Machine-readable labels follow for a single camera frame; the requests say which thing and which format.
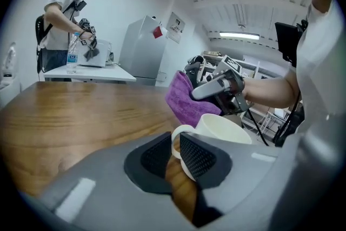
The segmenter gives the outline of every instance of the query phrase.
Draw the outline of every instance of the purple cloth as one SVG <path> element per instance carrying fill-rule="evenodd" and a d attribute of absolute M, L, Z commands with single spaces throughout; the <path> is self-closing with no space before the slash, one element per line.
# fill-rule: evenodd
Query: purple cloth
<path fill-rule="evenodd" d="M 194 101 L 190 98 L 192 84 L 185 73 L 178 71 L 166 94 L 166 102 L 182 124 L 196 127 L 204 114 L 219 115 L 221 110 L 206 101 Z"/>

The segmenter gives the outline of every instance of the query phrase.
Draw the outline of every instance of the jeans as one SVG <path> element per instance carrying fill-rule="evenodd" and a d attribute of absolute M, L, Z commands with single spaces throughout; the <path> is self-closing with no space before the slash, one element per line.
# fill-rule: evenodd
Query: jeans
<path fill-rule="evenodd" d="M 48 72 L 52 69 L 56 69 L 66 65 L 67 50 L 48 50 L 46 48 L 41 49 L 42 51 L 42 67 L 44 72 Z M 50 78 L 46 81 L 55 82 L 71 82 L 70 78 Z"/>

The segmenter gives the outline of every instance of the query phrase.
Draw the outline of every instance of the mug handle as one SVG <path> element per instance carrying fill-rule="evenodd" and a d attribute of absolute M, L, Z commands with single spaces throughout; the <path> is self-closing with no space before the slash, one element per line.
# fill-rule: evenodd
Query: mug handle
<path fill-rule="evenodd" d="M 179 160 L 181 160 L 182 157 L 180 156 L 180 152 L 178 152 L 178 151 L 176 151 L 176 150 L 174 149 L 173 144 L 174 144 L 174 140 L 175 140 L 176 136 L 178 136 L 178 135 L 179 135 L 180 133 L 182 133 L 182 132 L 193 132 L 193 133 L 195 133 L 195 132 L 196 132 L 196 129 L 193 128 L 193 127 L 190 126 L 190 125 L 181 125 L 181 126 L 179 126 L 177 129 L 175 129 L 175 130 L 173 131 L 173 133 L 172 133 L 172 145 L 171 145 L 171 147 L 172 147 L 172 155 L 173 155 L 175 158 L 178 158 Z"/>

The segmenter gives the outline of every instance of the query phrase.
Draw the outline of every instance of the white t-shirt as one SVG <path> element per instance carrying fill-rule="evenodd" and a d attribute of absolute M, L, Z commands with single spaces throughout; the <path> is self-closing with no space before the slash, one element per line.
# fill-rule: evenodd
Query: white t-shirt
<path fill-rule="evenodd" d="M 311 5 L 308 22 L 297 48 L 296 74 L 305 113 L 300 133 L 327 115 L 346 113 L 346 28 L 337 1 L 332 0 L 324 14 Z"/>
<path fill-rule="evenodd" d="M 44 11 L 46 11 L 47 6 L 49 4 L 58 3 L 61 6 L 61 12 L 64 12 L 73 1 L 74 0 L 48 0 L 46 6 L 44 7 Z M 79 11 L 74 11 L 71 8 L 67 10 L 64 13 L 64 15 L 65 17 L 70 19 L 71 17 L 79 16 Z M 49 23 L 46 20 L 44 20 L 44 29 L 46 29 L 48 26 L 49 26 Z M 47 48 L 48 50 L 67 50 L 69 46 L 68 37 L 69 37 L 69 34 L 67 32 L 57 29 L 55 27 L 52 27 L 52 29 L 49 31 L 47 36 L 43 38 L 43 40 L 41 41 L 41 44 L 39 45 L 39 47 Z"/>

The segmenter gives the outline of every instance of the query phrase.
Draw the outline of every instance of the white mug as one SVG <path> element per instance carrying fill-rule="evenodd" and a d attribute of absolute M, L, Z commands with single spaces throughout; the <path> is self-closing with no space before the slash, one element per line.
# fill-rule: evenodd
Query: white mug
<path fill-rule="evenodd" d="M 248 133 L 246 133 L 236 123 L 222 116 L 204 114 L 201 116 L 196 128 L 193 128 L 190 125 L 179 126 L 172 133 L 172 155 L 181 161 L 184 172 L 190 179 L 194 181 L 195 179 L 192 177 L 191 173 L 186 167 L 180 153 L 176 151 L 173 146 L 175 138 L 182 132 L 191 132 L 207 137 L 217 138 L 223 141 L 252 144 L 252 140 Z"/>

